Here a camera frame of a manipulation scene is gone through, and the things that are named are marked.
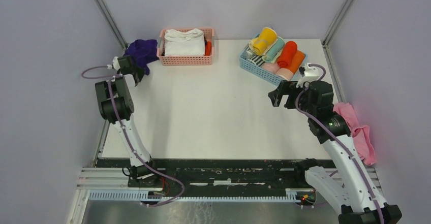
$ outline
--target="rolled green towel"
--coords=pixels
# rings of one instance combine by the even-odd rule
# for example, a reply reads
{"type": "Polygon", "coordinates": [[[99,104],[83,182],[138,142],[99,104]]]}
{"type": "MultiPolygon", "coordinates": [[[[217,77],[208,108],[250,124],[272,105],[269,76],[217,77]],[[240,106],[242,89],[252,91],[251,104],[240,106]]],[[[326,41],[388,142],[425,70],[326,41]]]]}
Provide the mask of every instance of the rolled green towel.
{"type": "Polygon", "coordinates": [[[264,56],[262,56],[262,59],[265,62],[271,62],[274,60],[275,55],[284,47],[284,40],[280,37],[277,37],[277,41],[273,46],[266,52],[264,56]]]}

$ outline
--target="purple cloth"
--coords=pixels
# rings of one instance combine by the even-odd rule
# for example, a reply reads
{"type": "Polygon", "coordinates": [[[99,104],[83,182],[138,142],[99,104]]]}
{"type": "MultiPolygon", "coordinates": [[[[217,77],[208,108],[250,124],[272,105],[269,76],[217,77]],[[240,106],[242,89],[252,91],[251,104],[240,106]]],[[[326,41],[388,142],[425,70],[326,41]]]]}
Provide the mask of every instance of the purple cloth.
{"type": "Polygon", "coordinates": [[[149,75],[148,63],[158,60],[157,40],[135,40],[127,48],[124,55],[131,55],[136,60],[136,65],[145,68],[145,74],[149,75]]]}

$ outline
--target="folded white cloth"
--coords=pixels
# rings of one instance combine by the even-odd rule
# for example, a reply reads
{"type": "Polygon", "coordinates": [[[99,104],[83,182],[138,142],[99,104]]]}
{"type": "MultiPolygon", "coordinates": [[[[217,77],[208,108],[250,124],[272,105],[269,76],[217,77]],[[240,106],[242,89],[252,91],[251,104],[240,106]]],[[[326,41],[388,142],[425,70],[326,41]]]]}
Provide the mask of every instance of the folded white cloth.
{"type": "Polygon", "coordinates": [[[165,56],[169,55],[205,55],[203,31],[197,28],[188,32],[166,30],[165,56]]]}

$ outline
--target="light pink rolled towel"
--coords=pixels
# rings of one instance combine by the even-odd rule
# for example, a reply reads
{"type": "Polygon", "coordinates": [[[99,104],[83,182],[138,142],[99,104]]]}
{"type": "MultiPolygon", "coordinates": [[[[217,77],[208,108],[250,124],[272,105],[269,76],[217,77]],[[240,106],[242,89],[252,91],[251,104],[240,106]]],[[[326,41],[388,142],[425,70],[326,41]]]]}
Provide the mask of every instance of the light pink rolled towel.
{"type": "Polygon", "coordinates": [[[370,141],[370,126],[359,124],[356,113],[349,103],[338,103],[334,105],[333,111],[342,116],[349,126],[353,143],[364,164],[371,166],[376,163],[376,153],[370,141]]]}
{"type": "Polygon", "coordinates": [[[275,74],[279,69],[279,65],[277,63],[269,63],[269,62],[265,62],[261,68],[267,70],[268,72],[275,74]]]}

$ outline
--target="basket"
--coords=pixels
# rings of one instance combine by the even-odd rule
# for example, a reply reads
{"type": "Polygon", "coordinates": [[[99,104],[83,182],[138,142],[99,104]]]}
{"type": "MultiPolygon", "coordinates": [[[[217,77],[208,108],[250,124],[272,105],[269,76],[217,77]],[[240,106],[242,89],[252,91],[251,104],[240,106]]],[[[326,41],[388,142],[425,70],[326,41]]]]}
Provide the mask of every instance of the basket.
{"type": "MultiPolygon", "coordinates": [[[[247,44],[245,48],[242,50],[241,55],[239,56],[239,66],[242,69],[249,71],[250,73],[253,73],[254,75],[260,78],[263,78],[264,80],[274,84],[275,86],[278,86],[280,82],[283,80],[283,78],[261,68],[260,66],[265,63],[265,61],[262,60],[262,58],[258,59],[256,63],[247,60],[245,56],[245,52],[248,50],[250,50],[250,48],[249,48],[249,45],[247,44]]],[[[305,64],[308,57],[307,54],[304,53],[304,55],[305,55],[305,58],[304,58],[304,61],[302,61],[302,64],[305,64]]],[[[301,75],[299,71],[296,71],[295,75],[292,77],[292,81],[298,80],[300,79],[300,77],[301,75]]]]}
{"type": "MultiPolygon", "coordinates": [[[[199,27],[204,32],[205,39],[211,41],[211,54],[203,56],[163,56],[165,51],[165,28],[160,32],[160,37],[157,44],[157,57],[164,66],[190,66],[190,65],[211,65],[212,55],[214,50],[214,29],[209,27],[199,27]]],[[[194,28],[174,28],[181,32],[187,32],[194,28]]]]}

